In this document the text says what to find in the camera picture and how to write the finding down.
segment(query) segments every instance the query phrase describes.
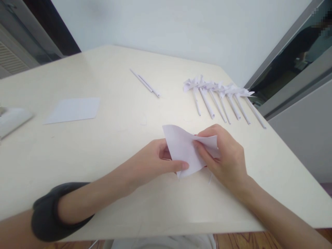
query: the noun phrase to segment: right hand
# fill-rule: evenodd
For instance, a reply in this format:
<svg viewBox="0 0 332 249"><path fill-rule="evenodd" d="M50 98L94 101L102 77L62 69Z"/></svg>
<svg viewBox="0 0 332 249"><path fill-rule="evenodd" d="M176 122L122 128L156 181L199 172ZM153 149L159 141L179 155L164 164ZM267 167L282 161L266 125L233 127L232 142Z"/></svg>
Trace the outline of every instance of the right hand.
<svg viewBox="0 0 332 249"><path fill-rule="evenodd" d="M250 179L246 170L244 149L218 124L197 134L198 137L215 135L221 158L213 158L200 142L194 141L194 146L216 178L232 193L237 194Z"/></svg>

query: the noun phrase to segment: paper straw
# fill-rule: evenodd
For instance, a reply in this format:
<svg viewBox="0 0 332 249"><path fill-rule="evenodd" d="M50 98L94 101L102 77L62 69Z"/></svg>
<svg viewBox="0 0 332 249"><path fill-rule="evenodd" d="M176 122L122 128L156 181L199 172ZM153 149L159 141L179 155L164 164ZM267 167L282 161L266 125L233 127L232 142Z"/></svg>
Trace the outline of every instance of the paper straw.
<svg viewBox="0 0 332 249"><path fill-rule="evenodd" d="M249 121L249 118L248 118L247 114L245 113L245 111L244 111L244 109L243 109L243 106L242 106L242 104L241 104L241 102L240 102L240 98L239 98L239 96L238 96L237 94L235 94L235 98L236 98L236 100L238 101L238 104L239 104L239 107L240 107L240 110L241 110L243 116L245 117L245 119L246 119L248 125L250 125L251 123L250 123L250 121Z"/></svg>
<svg viewBox="0 0 332 249"><path fill-rule="evenodd" d="M233 112L234 112L235 116L237 117L238 120L240 120L241 116L240 116L238 110L235 108L235 104L234 104L234 101L233 101L233 95L232 94L231 95L227 94L227 98L229 100L229 103L231 104L231 107L233 109Z"/></svg>
<svg viewBox="0 0 332 249"><path fill-rule="evenodd" d="M138 75L144 82L145 82L145 84L147 84L148 85L148 87L150 87L151 88L151 90L153 91L153 93L158 97L158 98L160 98L160 96L161 96L161 94L159 93L159 92L157 92L154 88L152 88L151 87L151 85L142 77L142 76L140 76L140 75Z"/></svg>
<svg viewBox="0 0 332 249"><path fill-rule="evenodd" d="M256 118L258 119L258 121L260 122L260 124L263 126L264 129L266 129L266 126L261 118L261 115L258 113L258 110L254 107L254 105L250 102L250 100L248 99L248 97L245 97L246 102L248 103L248 105L251 107L251 110L254 112Z"/></svg>
<svg viewBox="0 0 332 249"><path fill-rule="evenodd" d="M226 118L225 118L224 114L222 113L222 111L221 111L221 109L220 109L220 106L218 105L218 102L217 102L217 100L215 99L215 96L214 96L212 90L209 89L209 92L210 92L210 94L211 94L211 96L212 96L212 98L213 98L213 101L214 101L215 105L216 105L217 108L218 108L218 111L220 112L220 115L221 115L222 119L224 120L225 123L227 123Z"/></svg>
<svg viewBox="0 0 332 249"><path fill-rule="evenodd" d="M138 79L139 79L139 81L140 82L142 82L142 84L144 85L144 86L146 86L146 88L150 91L150 92L152 92L152 89L144 82L144 80L142 80L133 70L131 70L131 69L129 69Z"/></svg>
<svg viewBox="0 0 332 249"><path fill-rule="evenodd" d="M228 117L228 114L227 114L227 111L226 111L226 108L225 108L225 105L224 105L224 100L223 100L220 92L219 92L219 97L220 97L220 102L221 102L222 108L223 108L223 110L224 110L224 112L226 114L226 118L228 120L228 123L231 124L231 121L230 121L230 119Z"/></svg>
<svg viewBox="0 0 332 249"><path fill-rule="evenodd" d="M201 92L202 98L203 98L203 100L204 100L204 103L205 103L205 105L206 105L207 110L208 110L209 113L210 113L211 118L214 119L214 112L212 111L212 108L211 108L211 106L210 106L208 100L206 99L206 96L205 96L205 94L204 94L204 92L203 92L203 89L200 87L199 90L200 90L200 92Z"/></svg>
<svg viewBox="0 0 332 249"><path fill-rule="evenodd" d="M201 110L200 110L200 106L198 105L198 99L197 99L197 96L196 96L196 93L195 93L195 88L193 89L193 94L194 94L194 99L195 99L195 104L196 104L196 107L197 107L198 115L200 116L201 115Z"/></svg>

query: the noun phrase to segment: hand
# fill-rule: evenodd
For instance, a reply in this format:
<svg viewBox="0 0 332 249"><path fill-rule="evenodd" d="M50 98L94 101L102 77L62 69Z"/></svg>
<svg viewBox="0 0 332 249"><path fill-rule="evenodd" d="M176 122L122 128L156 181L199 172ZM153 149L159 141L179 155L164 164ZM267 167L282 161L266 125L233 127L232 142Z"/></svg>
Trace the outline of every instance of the hand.
<svg viewBox="0 0 332 249"><path fill-rule="evenodd" d="M164 138L151 141L119 168L129 175L135 190L161 174L186 170L189 164L172 161Z"/></svg>
<svg viewBox="0 0 332 249"><path fill-rule="evenodd" d="M221 158L213 158L204 146L194 141L198 153L206 162L209 170L216 178L231 192L236 194L247 181L245 154L243 147L220 125L212 125L197 134L199 137L210 137L217 135L217 145Z"/></svg>

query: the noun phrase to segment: square paper sheet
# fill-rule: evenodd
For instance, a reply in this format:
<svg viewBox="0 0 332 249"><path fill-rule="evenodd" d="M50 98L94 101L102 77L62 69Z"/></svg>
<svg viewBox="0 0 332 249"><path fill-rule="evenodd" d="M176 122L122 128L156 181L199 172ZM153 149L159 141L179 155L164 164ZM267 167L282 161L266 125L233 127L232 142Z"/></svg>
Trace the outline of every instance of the square paper sheet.
<svg viewBox="0 0 332 249"><path fill-rule="evenodd" d="M44 124L95 118L99 101L100 98L61 100Z"/></svg>

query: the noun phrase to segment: white wall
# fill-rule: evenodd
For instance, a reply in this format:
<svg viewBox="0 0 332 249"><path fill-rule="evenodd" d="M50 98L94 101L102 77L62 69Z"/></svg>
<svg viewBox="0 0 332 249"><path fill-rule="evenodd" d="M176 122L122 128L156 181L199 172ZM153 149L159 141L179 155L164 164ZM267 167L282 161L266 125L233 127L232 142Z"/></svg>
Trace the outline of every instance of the white wall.
<svg viewBox="0 0 332 249"><path fill-rule="evenodd" d="M114 44L216 64L244 86L311 1L52 2L82 51Z"/></svg>
<svg viewBox="0 0 332 249"><path fill-rule="evenodd" d="M269 124L320 183L332 182L332 80Z"/></svg>

